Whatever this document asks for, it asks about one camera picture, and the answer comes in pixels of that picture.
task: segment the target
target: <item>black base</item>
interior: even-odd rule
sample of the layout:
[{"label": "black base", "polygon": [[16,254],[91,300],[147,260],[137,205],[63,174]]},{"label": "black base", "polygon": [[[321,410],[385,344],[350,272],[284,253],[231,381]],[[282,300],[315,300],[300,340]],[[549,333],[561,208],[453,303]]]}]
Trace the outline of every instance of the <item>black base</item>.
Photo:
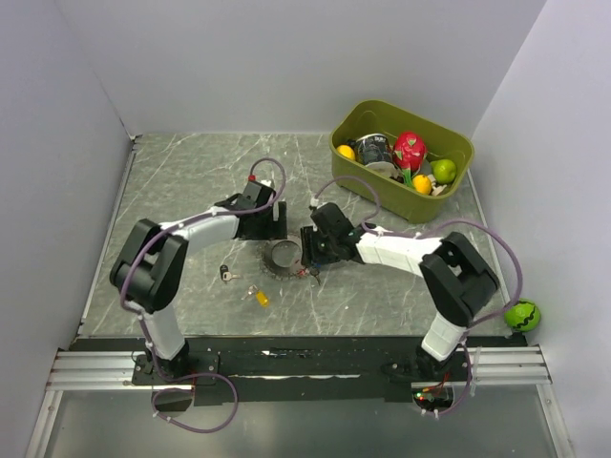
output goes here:
[{"label": "black base", "polygon": [[[423,378],[415,361],[421,341],[421,337],[377,336],[188,339],[190,371],[218,371],[230,377],[241,402],[371,398],[411,402],[411,383],[441,381],[446,370],[450,372],[450,381],[466,380],[462,352],[454,354],[444,372],[435,374],[434,380]],[[471,337],[468,345],[526,346],[526,340],[521,334],[510,338]],[[78,339],[70,349],[142,351],[143,347],[143,339]],[[139,369],[134,371],[134,385],[167,385],[145,356],[137,358],[136,367]],[[264,378],[269,376],[285,378]],[[197,380],[195,406],[232,400],[231,390],[224,382],[208,377]]]}]

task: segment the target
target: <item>olive green plastic bin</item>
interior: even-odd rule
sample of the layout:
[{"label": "olive green plastic bin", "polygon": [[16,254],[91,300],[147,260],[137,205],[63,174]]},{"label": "olive green plastic bin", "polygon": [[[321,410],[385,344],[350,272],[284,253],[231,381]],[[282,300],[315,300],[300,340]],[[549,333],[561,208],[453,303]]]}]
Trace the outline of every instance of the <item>olive green plastic bin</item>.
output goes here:
[{"label": "olive green plastic bin", "polygon": [[[404,184],[376,174],[358,162],[341,156],[336,150],[347,140],[367,134],[384,134],[389,138],[390,147],[393,147],[397,137],[406,131],[415,132],[424,140],[428,161],[447,158],[456,164],[456,179],[442,195],[418,194]],[[413,223],[427,222],[435,218],[444,202],[452,198],[458,189],[474,158],[474,146],[465,136],[381,100],[366,100],[354,107],[344,122],[331,134],[329,146],[334,177],[352,175],[362,178],[378,193],[384,208]],[[367,188],[355,180],[342,179],[338,184],[373,200]]]}]

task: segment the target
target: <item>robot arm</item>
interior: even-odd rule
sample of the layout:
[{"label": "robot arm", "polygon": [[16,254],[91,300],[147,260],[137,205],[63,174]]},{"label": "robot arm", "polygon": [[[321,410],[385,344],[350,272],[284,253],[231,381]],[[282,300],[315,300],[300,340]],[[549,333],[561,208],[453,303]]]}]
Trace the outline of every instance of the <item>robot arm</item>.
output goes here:
[{"label": "robot arm", "polygon": [[452,356],[475,314],[498,289],[493,270],[460,233],[444,239],[384,237],[388,231],[373,224],[369,228],[377,235],[353,226],[334,203],[313,210],[311,218],[316,226],[301,229],[304,266],[354,260],[424,278],[437,314],[418,355],[423,372],[442,366]]},{"label": "robot arm", "polygon": [[[243,193],[217,202],[205,213],[212,216],[226,210],[261,207],[273,198],[274,193],[271,183],[268,185],[251,180]],[[163,229],[180,222],[156,224],[149,219],[140,220],[111,270],[111,283],[120,290],[144,245]],[[254,214],[218,215],[183,227],[179,224],[178,230],[153,245],[128,285],[128,305],[146,321],[152,342],[148,351],[155,351],[162,369],[168,375],[179,377],[188,370],[189,347],[179,331],[173,305],[186,257],[223,240],[285,238],[286,204],[277,202]]]}]

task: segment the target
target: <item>cable tie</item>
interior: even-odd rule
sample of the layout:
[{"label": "cable tie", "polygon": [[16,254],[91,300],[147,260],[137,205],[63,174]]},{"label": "cable tie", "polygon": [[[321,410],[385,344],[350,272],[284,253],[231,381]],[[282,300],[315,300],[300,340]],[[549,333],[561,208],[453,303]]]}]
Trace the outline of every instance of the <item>cable tie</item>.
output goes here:
[{"label": "cable tie", "polygon": [[475,389],[477,388],[477,365],[479,364],[479,356],[481,355],[481,346],[477,348],[474,355],[474,363],[471,368],[471,397],[475,395]]}]

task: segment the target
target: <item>gray marble surface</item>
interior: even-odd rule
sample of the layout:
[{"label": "gray marble surface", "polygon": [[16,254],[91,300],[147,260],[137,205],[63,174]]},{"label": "gray marble surface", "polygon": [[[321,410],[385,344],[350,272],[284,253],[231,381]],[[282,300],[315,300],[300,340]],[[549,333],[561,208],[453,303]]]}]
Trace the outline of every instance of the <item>gray marble surface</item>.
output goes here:
[{"label": "gray marble surface", "polygon": [[[298,234],[300,226],[310,224],[310,192],[331,179],[327,135],[150,134],[137,140],[135,151],[81,329],[83,337],[140,334],[135,317],[119,307],[118,294],[108,282],[116,255],[138,219],[170,221],[205,211],[215,201],[240,192],[252,162],[270,156],[286,168],[288,226],[290,232]],[[262,164],[257,176],[274,177],[276,183],[280,179],[271,164]],[[327,188],[323,201],[336,202],[355,223],[373,207],[337,186]],[[375,223],[413,232],[457,217],[481,220],[468,180],[461,183],[437,219],[428,224],[415,226],[386,210]],[[486,236],[467,226],[457,229],[466,233],[493,265]],[[422,335],[434,317],[426,284],[412,274],[341,262],[323,267],[321,286],[312,278],[278,281],[262,272],[258,248],[259,242],[227,241],[187,261],[177,297],[177,316],[184,334]],[[242,278],[224,284],[219,278],[223,263]],[[254,298],[242,300],[253,283],[269,298],[267,308],[260,307]],[[497,293],[482,312],[498,309],[502,303]],[[491,320],[474,331],[476,335],[509,333],[502,319]]]}]

